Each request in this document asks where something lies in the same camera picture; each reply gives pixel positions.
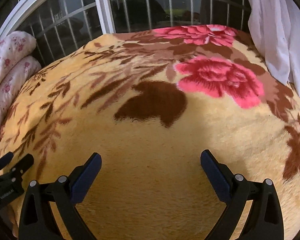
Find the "floral pillow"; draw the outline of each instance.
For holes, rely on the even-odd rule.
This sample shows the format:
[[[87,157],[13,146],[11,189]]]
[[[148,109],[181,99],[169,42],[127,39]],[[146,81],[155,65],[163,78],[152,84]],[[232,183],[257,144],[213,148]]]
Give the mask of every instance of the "floral pillow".
[[[25,56],[32,53],[36,39],[26,32],[15,31],[0,41],[0,83]]]
[[[3,79],[0,84],[0,127],[24,83],[40,69],[40,63],[28,56],[20,60]]]

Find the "white curtain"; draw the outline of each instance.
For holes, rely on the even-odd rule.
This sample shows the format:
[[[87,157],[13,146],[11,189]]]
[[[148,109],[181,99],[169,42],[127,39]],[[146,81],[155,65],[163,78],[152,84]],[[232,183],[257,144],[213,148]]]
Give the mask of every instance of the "white curtain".
[[[293,0],[249,0],[249,30],[269,72],[300,96],[300,10]]]

